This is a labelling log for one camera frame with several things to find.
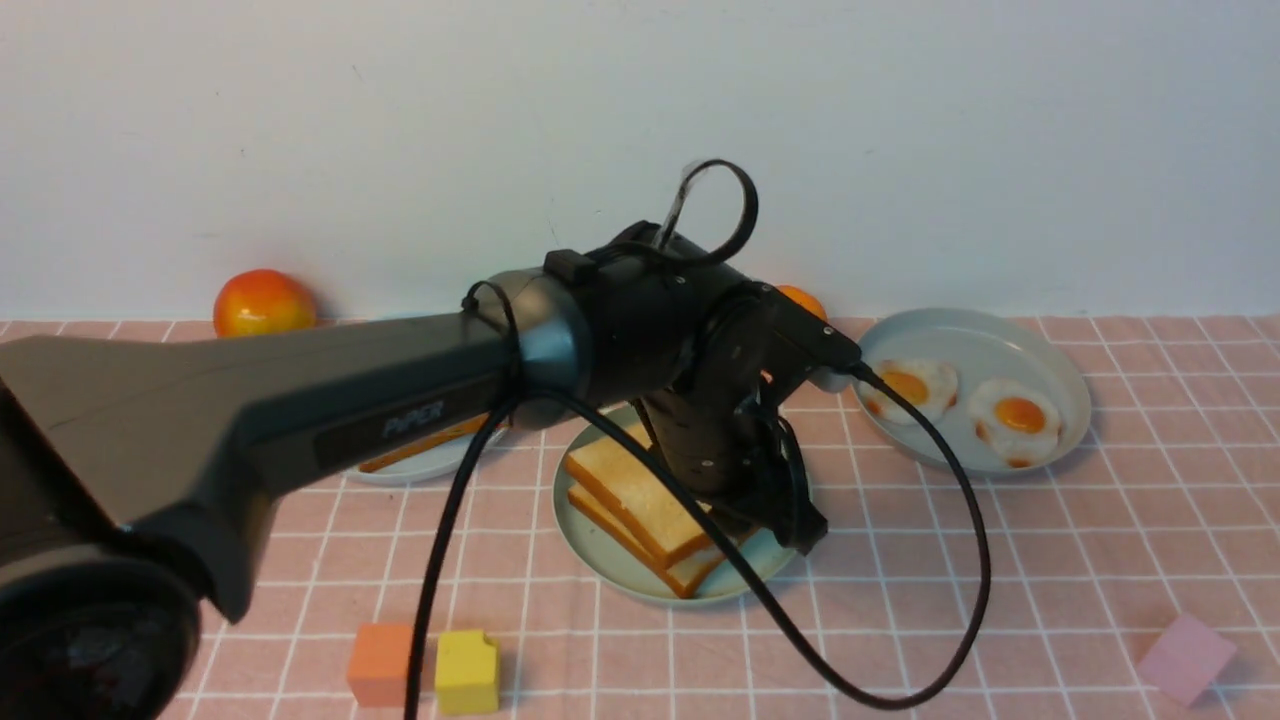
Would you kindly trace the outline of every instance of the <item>black cable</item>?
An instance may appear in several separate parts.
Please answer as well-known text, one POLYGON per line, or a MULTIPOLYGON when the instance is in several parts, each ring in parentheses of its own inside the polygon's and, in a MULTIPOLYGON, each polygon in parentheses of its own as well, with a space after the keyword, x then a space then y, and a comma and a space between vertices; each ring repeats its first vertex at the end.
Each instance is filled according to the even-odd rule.
POLYGON ((890 388, 887 383, 884 383, 878 375, 876 375, 870 370, 870 368, 860 365, 859 368, 854 368, 851 370, 854 377, 868 382, 868 384, 872 384, 872 387, 876 387, 881 392, 884 392, 884 395, 888 396, 890 400, 901 405, 908 414, 910 414, 918 423, 920 423, 922 427, 924 427, 925 432, 929 433, 929 437, 933 438, 933 441, 938 445, 938 448, 942 451, 942 455, 947 459, 947 464, 955 473, 956 480, 960 483, 960 489, 964 493, 965 501, 969 505, 969 515, 973 519, 974 532, 978 537, 978 559, 979 559, 982 578, 978 585, 978 600, 974 603, 974 614, 969 621, 969 628, 965 630, 965 634, 960 641, 960 646, 956 650, 956 653, 951 657, 951 661, 947 664, 947 666, 942 670, 942 674, 938 675, 938 678, 933 683, 931 683, 928 687, 925 687, 924 689, 922 689, 915 694, 897 697, 897 698, 881 697, 870 694, 863 689, 859 689, 849 680, 846 680, 844 676, 841 676, 831 665, 828 665, 827 661, 822 657, 822 655, 819 655, 818 651, 814 650, 813 644, 810 644, 809 641, 804 637, 800 629, 796 628, 795 623, 791 621, 791 618, 778 603, 773 593, 769 592, 769 588, 765 587, 764 580, 760 579, 760 577, 755 573, 755 569, 751 568, 750 562, 746 561, 741 551, 739 551, 737 546, 733 544, 733 542, 728 538, 728 536, 726 536, 724 532, 721 530, 718 525, 716 525, 716 523, 710 519, 710 516, 705 511, 703 511, 703 509, 698 505, 698 501, 695 501, 694 497, 689 495, 689 491, 686 491, 680 484, 680 482, 676 480, 676 478, 657 461, 657 459, 653 455, 645 452, 645 450, 640 446, 640 443, 637 443, 626 430, 620 428, 617 423, 609 420, 608 418, 605 418, 593 407, 588 406, 582 401, 557 389, 539 388, 530 391, 529 396, 545 397, 549 400, 558 401, 559 404, 568 407, 571 411, 581 415, 589 423, 599 428, 604 434, 609 436, 614 442, 625 447, 627 452, 634 455, 636 460, 644 464, 644 466, 662 482, 662 484, 667 488, 667 491, 676 497, 676 500, 685 509, 685 511, 687 511, 694 518, 694 520, 703 529, 703 532, 710 536, 716 546, 721 550, 721 552, 724 553, 730 564, 739 571, 739 574, 746 582, 748 587, 751 588, 751 592, 755 593, 755 597, 760 601, 760 605, 763 605, 764 609, 768 610, 769 616, 773 618, 773 621, 782 630, 782 634, 786 635, 788 641, 791 641, 791 644, 795 646, 796 651, 800 652, 800 655, 809 662, 809 665, 814 670, 818 671, 819 675, 822 675, 824 680, 827 680, 827 683, 833 685, 844 694, 854 698, 855 701, 868 707, 874 707, 876 710, 910 710, 913 707, 923 705, 924 702, 928 702, 938 693, 941 693, 951 683, 956 673, 960 671, 960 667, 964 665, 965 659, 969 656, 969 651, 973 648, 973 643, 978 638, 978 630, 980 629, 983 616, 987 612, 987 601, 991 594, 991 552, 987 547, 987 530, 982 520, 982 509, 978 506, 978 497, 973 492, 973 487, 969 483, 968 475, 965 475, 964 468, 961 468, 960 461, 956 459, 955 454, 951 451, 951 447, 947 445, 947 442, 942 438, 942 434, 938 433, 937 428, 934 428, 933 424, 929 423, 928 419, 925 419, 924 415, 922 415, 920 411, 916 410, 914 405, 908 402, 902 396, 900 396, 892 388, 890 388))
POLYGON ((737 178, 739 184, 742 186, 742 214, 739 217, 737 227, 733 233, 728 236, 723 243, 716 250, 712 250, 707 255, 700 255, 698 258, 681 258, 678 255, 671 255, 666 250, 662 250, 671 240, 671 233, 676 231, 675 220, 680 218, 678 210, 672 214, 671 222, 667 227, 659 229, 659 232, 666 231, 666 236, 654 237, 654 245, 636 241, 623 241, 613 245, 605 245, 598 250, 593 250, 586 255, 598 261, 611 260, 620 255, 644 255, 652 260, 657 260, 667 266, 671 272, 681 272, 689 268, 705 268, 709 265, 719 265, 727 263, 731 258, 737 255, 746 247, 746 242, 751 240, 751 233, 755 232, 755 222, 760 214, 760 196, 755 190, 755 182, 746 170, 737 167, 728 160, 707 160, 695 167, 680 184, 677 191, 677 197, 682 197, 689 193, 689 183, 692 181, 694 176, 698 173, 714 167, 728 168, 733 177, 737 178))
MULTIPOLYGON (((760 579, 760 577, 755 573, 755 569, 746 561, 733 541, 731 541, 728 536, 719 529, 716 521, 712 520, 710 516, 698 505, 698 501, 689 495, 689 491, 680 484, 675 475, 658 462, 657 457, 645 451, 645 448, 641 447, 640 443, 637 443, 626 430, 618 427, 617 423, 605 418, 599 411, 576 397, 554 388, 534 388, 511 393, 499 405, 499 407, 489 415, 484 425, 467 446, 467 452, 462 459, 462 464, 458 466, 457 474, 454 475, 453 487, 449 489, 444 510, 440 514, 440 525, 436 529, 435 542, 431 546, 431 556, 428 560, 426 577, 422 580, 422 591, 419 598, 417 615, 413 619, 413 642, 410 650, 408 683, 406 684, 404 693, 404 719, 417 719, 419 696, 421 693, 421 675, 426 652, 428 621, 431 616, 431 605, 440 580, 440 573, 444 568, 444 556, 448 551, 449 538, 453 534, 453 527, 457 523, 457 516, 462 507, 462 497, 471 480, 471 474, 474 473, 480 459, 480 454, 483 452, 485 445, 488 445, 489 438, 493 436, 497 427, 507 416, 515 413, 516 407, 521 402, 539 397, 553 400, 570 411, 585 418, 600 432, 625 447, 627 452, 634 455, 636 460, 653 473, 653 475, 658 478, 667 491, 671 492, 671 495, 680 502, 685 511, 694 518, 703 532, 712 538, 712 542, 716 543, 721 552, 724 553, 728 562, 739 571, 751 592, 755 593, 756 598, 759 598, 760 605, 768 610, 769 616, 773 618, 773 621, 778 625, 778 629, 782 630, 782 634, 791 642, 801 657, 804 657, 805 661, 808 661, 809 665, 824 680, 827 680, 827 683, 855 701, 877 710, 909 710, 928 702, 941 693, 948 684, 951 684, 951 680, 955 678, 956 673, 960 671, 960 667, 964 665, 965 659, 973 648, 973 643, 978 638, 978 630, 980 629, 983 618, 987 612, 987 602, 991 597, 991 551, 987 546, 987 530, 982 520, 982 509, 978 506, 978 498, 973 492, 973 486, 969 483, 969 478, 965 474, 964 468, 951 451, 951 447, 942 438, 942 434, 938 433, 937 428, 934 428, 933 424, 929 423, 914 405, 893 391, 888 383, 881 379, 879 375, 877 375, 865 364, 859 364, 858 366, 851 368, 850 374, 863 382, 867 382, 876 389, 883 392, 895 404, 900 405, 909 415, 911 415, 911 418, 915 419, 915 421, 920 424, 920 427, 925 429, 933 442, 937 443, 943 457, 956 475, 956 480, 964 493, 965 502, 969 506, 969 516, 974 524, 974 533, 978 537, 978 564, 980 569, 980 580, 978 585, 978 598, 974 602, 973 618, 970 619, 969 628, 965 630, 965 634, 960 641, 960 646, 951 661, 933 683, 920 692, 910 696, 886 698, 868 693, 846 680, 826 661, 826 659, 818 653, 817 650, 814 650, 813 644, 809 643, 787 612, 782 609, 777 598, 764 584, 764 580, 760 579)), ((782 430, 782 436, 786 437, 790 428, 780 427, 780 429, 782 430)), ((792 442, 786 442, 786 446, 788 450, 794 447, 792 442)))
MULTIPOLYGON (((713 167, 723 165, 737 176, 739 182, 742 184, 742 215, 739 220, 737 229, 730 238, 717 247, 714 251, 703 255, 700 258, 677 258, 668 255, 666 251, 660 250, 669 240, 669 233, 675 232, 675 220, 678 219, 680 200, 677 199, 677 206, 669 218, 666 227, 668 233, 664 237, 657 238, 657 246, 650 246, 639 242, 621 242, 612 246, 605 246, 599 251, 595 251, 596 258, 612 258, 613 254, 627 254, 635 252, 641 255, 649 255, 657 258, 662 261, 668 270, 680 270, 684 268, 714 265, 724 263, 726 260, 735 256, 746 245, 755 228, 755 219, 759 211, 759 199, 755 192, 755 184, 751 178, 737 165, 728 163, 726 160, 708 160, 699 167, 696 167, 691 173, 686 176, 685 182, 681 186, 680 192, 687 193, 687 183, 699 172, 713 167)), ((426 575, 422 579, 422 589, 419 597, 417 612, 413 618, 413 638, 410 646, 410 659, 408 659, 408 682, 404 688, 404 719, 416 720, 417 719, 417 706, 421 694, 421 680, 422 680, 422 667, 426 655, 426 630, 431 616, 431 606, 435 600, 435 591, 440 582, 440 573, 444 568, 444 556, 448 552, 449 538, 453 534, 453 527, 457 524, 457 516, 462 507, 462 497, 466 493, 467 484, 471 482, 471 475, 475 471, 475 466, 480 460, 480 454, 484 451, 485 446, 489 443, 489 438, 516 409, 521 402, 530 398, 547 398, 561 404, 570 411, 585 418, 589 423, 596 427, 605 436, 611 437, 614 442, 621 445, 636 457, 659 482, 667 488, 668 492, 680 502, 680 505, 690 514, 690 516, 698 523, 698 525, 712 538, 712 542, 724 553, 730 565, 733 566, 746 582, 748 587, 759 598, 760 605, 768 610, 769 616, 782 630, 782 634, 795 646, 796 651, 809 662, 809 665, 817 670, 819 675, 827 683, 833 685, 841 693, 854 698, 855 701, 874 707, 877 710, 909 710, 928 702, 938 693, 941 693, 955 678, 956 673, 964 665, 965 659, 973 650, 973 644, 978 638, 978 630, 982 628, 983 618, 987 612, 987 602, 991 597, 991 551, 987 546, 987 530, 982 520, 982 509, 978 506, 978 497, 973 492, 973 486, 969 483, 969 478, 956 459, 951 447, 943 439, 942 434, 937 428, 914 405, 906 401, 901 395, 899 395, 892 387, 888 386, 879 375, 872 370, 865 363, 859 363, 852 368, 845 368, 844 370, 851 374, 854 378, 860 379, 869 386, 874 387, 879 392, 884 393, 896 405, 902 407, 922 428, 929 434, 933 442, 942 451, 942 456, 946 459, 947 465, 950 465, 951 471, 955 473, 956 482, 960 484, 960 491, 964 495, 965 503, 969 507, 969 516, 973 521, 974 533, 978 537, 978 565, 980 579, 978 584, 978 598, 974 602, 973 618, 969 620, 969 626, 960 639, 960 646, 952 656, 951 661, 942 670, 938 678, 922 689, 918 693, 897 697, 886 698, 870 694, 865 691, 859 689, 844 676, 841 676, 827 661, 818 653, 817 650, 809 643, 795 623, 786 614, 782 606, 778 603, 777 598, 769 592, 769 588, 764 584, 764 580, 755 573, 750 562, 742 556, 737 546, 724 534, 723 530, 716 524, 714 520, 699 506, 698 501, 680 484, 680 482, 667 470, 663 464, 644 447, 640 446, 627 432, 625 432, 617 423, 609 420, 603 414, 596 411, 594 407, 586 405, 585 402, 577 400, 576 397, 564 393, 563 391, 554 388, 522 388, 521 387, 521 348, 520 348, 520 336, 518 328, 516 327, 515 313, 511 306, 511 301, 507 293, 495 284, 489 282, 480 282, 471 287, 467 292, 466 299, 462 301, 462 306, 466 311, 475 311, 479 306, 479 301, 475 297, 475 292, 483 287, 488 286, 498 296, 502 304, 502 310, 504 319, 507 320, 507 334, 511 343, 512 352, 512 375, 511 382, 507 384, 507 392, 503 400, 498 404, 498 407, 490 413, 485 419, 484 424, 471 438, 471 443, 467 446, 467 451, 462 457, 462 462, 458 465, 457 474, 453 478, 453 486, 449 488, 448 498, 444 502, 444 510, 440 514, 440 524, 436 529, 435 541, 431 544, 431 556, 426 564, 426 575)), ((799 441, 795 437, 795 430, 791 428, 782 418, 777 418, 771 423, 771 430, 773 433, 773 439, 783 450, 787 457, 788 471, 792 475, 792 491, 797 498, 803 498, 803 486, 800 484, 805 478, 804 461, 801 459, 799 441)))
POLYGON ((462 456, 462 464, 453 477, 453 487, 444 501, 444 510, 440 512, 440 525, 435 530, 435 542, 431 543, 431 556, 426 561, 426 577, 422 578, 422 592, 417 600, 417 614, 413 616, 413 642, 408 652, 408 682, 404 684, 404 720, 417 720, 419 696, 422 692, 422 666, 426 659, 426 625, 431 619, 431 605, 435 601, 435 588, 440 583, 440 571, 444 569, 444 553, 449 550, 449 537, 453 534, 453 525, 457 523, 458 511, 462 509, 462 496, 466 493, 471 474, 480 461, 480 454, 493 436, 498 425, 516 411, 524 397, 512 393, 498 409, 489 414, 484 424, 471 438, 467 451, 462 456))

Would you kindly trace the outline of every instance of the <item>robotic arm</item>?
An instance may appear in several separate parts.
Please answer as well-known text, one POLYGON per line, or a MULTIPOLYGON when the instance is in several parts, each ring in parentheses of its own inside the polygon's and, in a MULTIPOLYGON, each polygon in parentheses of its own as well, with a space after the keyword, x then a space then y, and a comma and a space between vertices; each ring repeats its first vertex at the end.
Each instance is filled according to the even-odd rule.
POLYGON ((756 196, 712 165, 745 200, 712 252, 675 233, 682 186, 666 224, 476 283, 456 314, 0 346, 0 716, 159 715, 195 656, 198 601, 232 623, 248 611, 282 497, 499 406, 536 430, 632 402, 655 438, 646 464, 713 507, 700 521, 808 553, 827 520, 778 405, 867 369, 851 340, 724 264, 756 196))

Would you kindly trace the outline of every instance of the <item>foam block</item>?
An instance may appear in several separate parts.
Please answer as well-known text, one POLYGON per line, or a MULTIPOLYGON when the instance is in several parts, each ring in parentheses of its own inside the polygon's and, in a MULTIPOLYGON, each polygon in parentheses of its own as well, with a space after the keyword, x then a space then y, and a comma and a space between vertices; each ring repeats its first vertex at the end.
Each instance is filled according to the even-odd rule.
POLYGON ((361 707, 404 707, 412 625, 366 623, 356 630, 347 685, 361 707))
POLYGON ((497 712, 500 656, 484 630, 440 634, 435 660, 435 708, 440 715, 497 712))
POLYGON ((1138 675, 1184 707, 1217 678, 1235 656, 1235 644, 1192 615, 1165 629, 1138 664, 1138 675))

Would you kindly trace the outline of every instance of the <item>egg yolk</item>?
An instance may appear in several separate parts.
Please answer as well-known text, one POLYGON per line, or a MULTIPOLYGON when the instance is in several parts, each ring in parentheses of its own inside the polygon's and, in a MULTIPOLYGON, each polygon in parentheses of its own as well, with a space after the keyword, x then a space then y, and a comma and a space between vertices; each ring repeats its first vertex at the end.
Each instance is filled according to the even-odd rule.
POLYGON ((997 402, 996 419, 1020 433, 1034 434, 1044 429, 1044 411, 1025 397, 1006 397, 997 402))
POLYGON ((893 388, 893 392, 901 395, 902 400, 906 400, 911 405, 923 405, 929 400, 928 386, 915 375, 890 370, 881 375, 881 378, 888 387, 893 388))

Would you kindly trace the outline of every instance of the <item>plate rim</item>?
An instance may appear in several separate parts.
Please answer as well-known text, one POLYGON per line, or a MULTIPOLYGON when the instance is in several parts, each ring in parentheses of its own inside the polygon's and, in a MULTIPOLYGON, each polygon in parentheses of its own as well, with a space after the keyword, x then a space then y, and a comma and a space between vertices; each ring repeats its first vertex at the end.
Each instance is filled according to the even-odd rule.
MULTIPOLYGON (((493 432, 493 434, 489 436, 489 442, 485 443, 484 450, 480 452, 480 457, 484 457, 486 454, 489 454, 493 450, 500 450, 500 448, 495 447, 493 443, 498 438, 500 438, 502 436, 504 436, 506 433, 507 433, 507 428, 506 427, 499 427, 498 429, 495 429, 493 432)), ((468 434, 465 434, 462 437, 456 437, 456 438, 453 438, 453 439, 451 439, 451 441, 448 441, 448 442, 445 442, 445 443, 443 443, 443 445, 440 445, 438 447, 433 447, 431 450, 428 450, 426 452, 420 452, 419 455, 416 455, 413 457, 422 457, 422 456, 426 456, 426 455, 431 455, 433 452, 436 452, 438 450, 443 448, 444 446, 452 445, 452 443, 454 443, 454 442, 457 442, 460 439, 467 439, 470 442, 470 438, 474 438, 474 437, 475 437, 475 433, 468 433, 468 434)), ((389 469, 394 468, 396 465, 398 465, 399 462, 403 462, 404 460, 399 460, 396 464, 388 465, 387 468, 383 468, 383 470, 389 470, 389 469)), ((357 480, 357 482, 361 482, 361 483, 402 486, 402 484, 421 483, 421 482, 425 482, 425 480, 430 480, 430 479, 438 478, 438 477, 440 477, 440 475, 443 475, 445 473, 452 473, 453 470, 458 469, 458 465, 461 462, 462 462, 461 459, 458 460, 458 462, 447 462, 447 464, 442 465, 442 468, 448 468, 449 465, 452 465, 452 468, 449 468, 447 470, 439 470, 438 473, 434 473, 431 475, 422 475, 420 471, 417 471, 417 473, 393 473, 393 474, 390 474, 390 473, 384 473, 383 470, 375 470, 372 473, 365 473, 365 471, 360 470, 360 465, 352 465, 351 468, 348 468, 346 470, 346 475, 347 475, 348 479, 357 480)))
MULTIPOLYGON (((604 415, 607 418, 612 419, 614 415, 627 414, 627 413, 632 413, 634 414, 635 409, 631 407, 630 405, 623 405, 621 407, 616 407, 613 410, 609 410, 609 411, 604 413, 604 415)), ((736 601, 736 600, 741 598, 744 594, 751 594, 751 587, 746 584, 746 580, 742 579, 741 573, 737 573, 737 570, 733 570, 733 574, 737 577, 739 582, 741 582, 741 588, 735 588, 733 592, 728 592, 728 593, 723 593, 723 594, 717 594, 717 596, 713 596, 713 597, 691 597, 691 598, 680 598, 680 597, 675 597, 675 596, 663 597, 663 596, 648 594, 648 593, 640 592, 640 591, 637 591, 635 588, 630 588, 630 587, 627 587, 627 585, 625 585, 625 584, 614 580, 613 578, 611 578, 607 574, 604 574, 600 570, 598 570, 585 557, 582 557, 582 553, 579 551, 577 546, 573 544, 573 542, 568 539, 568 533, 564 530, 564 512, 579 512, 579 511, 568 503, 568 497, 567 497, 568 496, 568 483, 567 482, 563 483, 564 487, 562 488, 561 487, 561 484, 562 484, 561 483, 561 477, 562 475, 566 477, 566 478, 570 477, 568 473, 564 470, 564 460, 568 457, 570 452, 572 452, 573 450, 577 450, 579 447, 581 447, 582 445, 585 445, 585 442, 582 442, 582 437, 586 433, 589 433, 590 430, 599 432, 595 428, 595 425, 591 425, 589 423, 586 428, 582 428, 577 433, 577 436, 575 436, 573 439, 570 441, 568 446, 564 447, 563 455, 561 455, 561 459, 556 462, 556 471, 554 471, 554 475, 552 477, 552 487, 550 487, 550 491, 552 491, 552 512, 556 515, 556 530, 559 533, 559 537, 564 542, 564 544, 568 546, 570 552, 573 553, 573 557, 576 557, 577 561, 581 562, 582 566, 586 568, 593 575, 595 575, 602 583, 607 583, 609 587, 612 587, 612 588, 614 588, 614 589, 617 589, 617 591, 620 591, 620 592, 622 592, 622 593, 625 593, 625 594, 627 594, 630 597, 634 597, 634 598, 636 598, 639 601, 648 602, 648 603, 660 605, 660 606, 668 606, 668 607, 690 607, 690 609, 694 609, 694 607, 709 607, 709 606, 723 605, 726 602, 736 601), (564 496, 564 502, 563 502, 564 510, 562 510, 562 503, 559 502, 559 500, 561 500, 559 496, 562 496, 562 495, 564 496)), ((812 492, 812 489, 813 489, 813 484, 810 483, 810 492, 812 492)), ((609 541, 611 542, 617 542, 613 538, 609 538, 609 541)), ((786 547, 781 547, 781 546, 780 546, 780 553, 781 553, 781 556, 780 556, 781 561, 777 562, 776 568, 771 573, 760 574, 759 570, 756 571, 756 574, 760 575, 760 580, 763 580, 764 583, 768 583, 774 577, 777 577, 777 574, 781 573, 783 568, 791 565, 791 562, 794 562, 795 559, 796 559, 796 556, 799 555, 796 550, 794 550, 794 548, 786 548, 786 547)), ((724 568, 726 564, 727 564, 727 561, 724 561, 724 564, 719 565, 716 569, 716 571, 719 571, 722 568, 724 568)))
MULTIPOLYGON (((874 323, 872 323, 870 327, 868 327, 861 333, 861 336, 858 338, 856 342, 858 342, 858 345, 860 347, 863 347, 865 350, 867 348, 867 338, 870 337, 873 342, 878 341, 879 338, 874 337, 873 333, 877 329, 883 328, 886 325, 886 323, 895 323, 896 324, 896 323, 901 323, 904 320, 909 320, 911 316, 916 316, 916 315, 934 315, 934 314, 941 314, 943 316, 957 316, 957 318, 978 319, 978 320, 982 320, 984 323, 995 323, 998 327, 1001 327, 1005 332, 1007 332, 1007 334, 1012 336, 1012 340, 1015 340, 1019 345, 1033 346, 1033 347, 1036 347, 1036 350, 1038 352, 1043 352, 1043 354, 1046 354, 1048 356, 1055 357, 1060 364, 1062 364, 1065 368, 1070 368, 1070 370, 1071 370, 1070 372, 1070 377, 1068 377, 1068 378, 1061 378, 1061 375, 1059 373, 1055 373, 1055 375, 1059 375, 1060 379, 1062 379, 1064 382, 1066 382, 1069 386, 1073 386, 1073 387, 1068 387, 1068 393, 1071 397, 1079 397, 1079 398, 1083 398, 1083 401, 1084 401, 1085 414, 1084 414, 1084 419, 1080 423, 1080 427, 1079 427, 1079 429, 1076 432, 1078 437, 1068 438, 1068 442, 1061 443, 1057 447, 1057 450, 1053 452, 1053 455, 1051 455, 1048 457, 1048 460, 1046 460, 1043 462, 1038 462, 1036 465, 1029 465, 1027 468, 1007 468, 1006 466, 1006 468, 993 468, 993 469, 978 469, 978 468, 968 468, 968 466, 964 466, 961 464, 961 466, 964 466, 964 469, 965 469, 966 473, 970 473, 970 474, 974 474, 974 475, 978 475, 978 477, 983 477, 983 478, 1010 478, 1010 477, 1033 474, 1033 473, 1036 473, 1038 470, 1043 470, 1044 468, 1047 468, 1050 465, 1053 465, 1055 462, 1062 460, 1064 457, 1066 457, 1068 455, 1070 455, 1071 452, 1074 452, 1080 446, 1082 442, 1084 442, 1084 438, 1089 433, 1089 427, 1092 425, 1093 414, 1096 411, 1096 407, 1093 405, 1093 393, 1089 389, 1088 382, 1084 379, 1084 374, 1075 365, 1075 363, 1071 361, 1071 359, 1066 355, 1066 352, 1062 351, 1062 348, 1060 348, 1056 345, 1053 345, 1052 342, 1050 342, 1048 338, 1046 338, 1046 337, 1043 337, 1043 336, 1041 336, 1041 334, 1038 334, 1036 332, 1032 332, 1032 331, 1029 331, 1029 329, 1019 325, 1018 323, 1012 322, 1009 318, 1005 318, 1005 316, 1001 316, 1001 315, 996 315, 996 314, 992 314, 992 313, 984 313, 982 310, 972 310, 972 309, 968 309, 968 307, 946 307, 946 306, 915 307, 915 309, 911 309, 911 310, 902 310, 902 311, 899 311, 899 313, 893 313, 891 315, 886 315, 886 316, 876 320, 874 323)), ((931 323, 929 327, 936 329, 940 325, 937 325, 936 323, 931 323)), ((890 331, 881 331, 881 332, 882 333, 892 332, 892 325, 890 325, 890 331)), ((1020 355, 1027 355, 1028 350, 1019 348, 1016 352, 1020 354, 1020 355)), ((859 380, 855 379, 854 383, 852 383, 852 386, 851 386, 851 391, 852 391, 854 398, 858 401, 859 410, 861 410, 863 415, 865 415, 867 419, 868 419, 868 421, 870 421, 870 424, 876 429, 877 434, 879 434, 883 439, 886 439, 887 442, 890 442, 899 451, 905 452, 910 457, 913 457, 913 459, 915 459, 915 460, 918 460, 918 461, 920 461, 920 462, 923 462, 925 465, 929 465, 932 468, 943 468, 943 469, 948 468, 945 461, 938 460, 937 457, 933 457, 933 456, 927 455, 924 452, 920 452, 919 450, 916 450, 916 448, 911 447, 910 445, 908 445, 908 443, 902 442, 901 439, 899 439, 896 436, 893 436, 893 433, 891 433, 886 428, 886 425, 878 418, 876 418, 874 415, 872 415, 870 413, 868 413, 867 411, 867 405, 863 401, 863 396, 861 396, 860 392, 858 392, 858 384, 859 384, 859 380)))

